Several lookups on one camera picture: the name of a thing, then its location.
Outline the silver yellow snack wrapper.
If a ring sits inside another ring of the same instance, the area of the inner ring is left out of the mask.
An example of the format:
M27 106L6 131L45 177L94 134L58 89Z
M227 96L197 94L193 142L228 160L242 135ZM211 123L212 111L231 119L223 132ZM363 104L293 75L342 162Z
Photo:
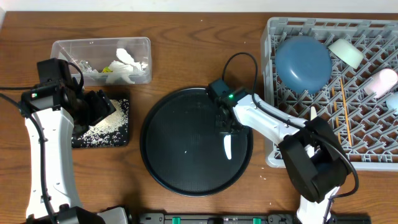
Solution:
M91 65L85 61L85 60L81 60L78 63L79 67L81 68L82 72L84 73L99 73L99 71L97 71L97 69L94 69L91 67ZM101 73L110 73L112 72L112 70L109 67L105 67Z

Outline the light blue plastic knife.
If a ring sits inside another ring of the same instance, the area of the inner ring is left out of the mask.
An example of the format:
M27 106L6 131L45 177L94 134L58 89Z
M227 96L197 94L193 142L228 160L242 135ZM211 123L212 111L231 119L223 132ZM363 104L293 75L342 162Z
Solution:
M228 160L232 159L231 153L231 135L225 135L223 139L224 152Z

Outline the white napkin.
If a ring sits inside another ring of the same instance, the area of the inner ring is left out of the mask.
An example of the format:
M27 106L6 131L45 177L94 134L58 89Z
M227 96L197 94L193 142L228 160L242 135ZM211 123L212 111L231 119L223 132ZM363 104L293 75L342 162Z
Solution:
M114 75L108 75L106 84L115 84L120 78L128 84L135 84L130 79L130 74L143 72L148 68L148 63L135 61L126 49L118 48L116 50L116 57L118 60L114 60L106 67L110 73L114 73Z

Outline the dark blue bowl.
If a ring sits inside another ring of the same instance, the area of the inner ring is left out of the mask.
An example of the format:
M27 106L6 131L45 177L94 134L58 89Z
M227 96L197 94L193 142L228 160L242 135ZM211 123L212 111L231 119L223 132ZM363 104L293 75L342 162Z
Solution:
M332 61L328 49L313 37L300 35L281 43L275 69L287 88L296 93L320 91L329 81Z

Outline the white plastic knife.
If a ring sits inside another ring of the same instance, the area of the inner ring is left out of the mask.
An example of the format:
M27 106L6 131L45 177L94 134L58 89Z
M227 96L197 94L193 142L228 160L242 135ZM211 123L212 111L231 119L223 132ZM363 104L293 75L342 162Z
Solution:
M310 108L310 121L313 120L313 119L315 119L316 117L317 117L317 111L316 111L315 107L312 106L312 107ZM314 147L311 146L311 145L308 145L308 146L306 147L306 151L307 151L307 155L308 155L309 157L312 157L312 156L314 155L314 153L315 153Z

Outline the wooden chopstick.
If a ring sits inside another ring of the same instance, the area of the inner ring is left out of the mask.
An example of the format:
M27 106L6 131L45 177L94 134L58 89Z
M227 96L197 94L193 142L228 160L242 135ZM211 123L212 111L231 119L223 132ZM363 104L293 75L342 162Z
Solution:
M348 109L346 105L346 96L345 96L345 89L343 86L343 79L340 78L340 88L341 88L341 94L342 94L342 99L343 99L343 108L345 111L345 123L346 123L346 132L347 132L347 138L349 145L352 146L352 139L351 139L351 130L350 130L350 122L348 119Z
M331 95L332 95L332 97L335 96L335 87L332 87L332 88L331 88ZM336 101L333 102L333 109L334 109L335 112L337 112L337 104L336 104ZM335 117L335 126L338 128L339 125L340 125L340 124L339 124L339 119L338 119L338 117L336 116L336 117ZM341 143L340 132L338 132L338 140L339 140L339 142Z

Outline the pink cup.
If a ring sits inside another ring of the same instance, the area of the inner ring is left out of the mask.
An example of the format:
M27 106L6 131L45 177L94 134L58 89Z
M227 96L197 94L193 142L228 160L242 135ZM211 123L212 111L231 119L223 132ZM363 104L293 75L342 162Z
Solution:
M367 95L375 93L375 98L380 98L385 95L397 83L397 73L385 68L377 72L371 77L371 81L364 87Z

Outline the light blue cup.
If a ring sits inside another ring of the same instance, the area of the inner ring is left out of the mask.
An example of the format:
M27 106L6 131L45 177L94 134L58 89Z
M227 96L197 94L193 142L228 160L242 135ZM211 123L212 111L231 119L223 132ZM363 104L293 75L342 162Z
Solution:
M387 100L386 106L388 110L394 111L394 114L398 114L398 92L393 93Z

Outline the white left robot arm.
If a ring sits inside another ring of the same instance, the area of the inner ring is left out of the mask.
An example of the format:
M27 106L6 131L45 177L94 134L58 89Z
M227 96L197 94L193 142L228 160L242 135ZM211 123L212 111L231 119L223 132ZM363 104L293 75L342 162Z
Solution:
M85 93L84 79L71 76L73 63L51 58L37 63L40 82L22 87L20 101L5 94L25 119L30 139L31 187L26 223L130 223L123 206L89 212L79 198L73 171L72 139L116 109L106 94Z

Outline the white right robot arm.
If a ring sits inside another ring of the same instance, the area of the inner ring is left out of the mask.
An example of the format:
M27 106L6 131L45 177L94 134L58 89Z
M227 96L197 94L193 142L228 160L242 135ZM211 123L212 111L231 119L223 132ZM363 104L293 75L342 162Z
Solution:
M335 199L359 189L358 174L327 121L291 116L244 88L230 89L222 79L206 93L218 108L216 130L225 137L254 129L278 146L296 191L300 223L328 223Z

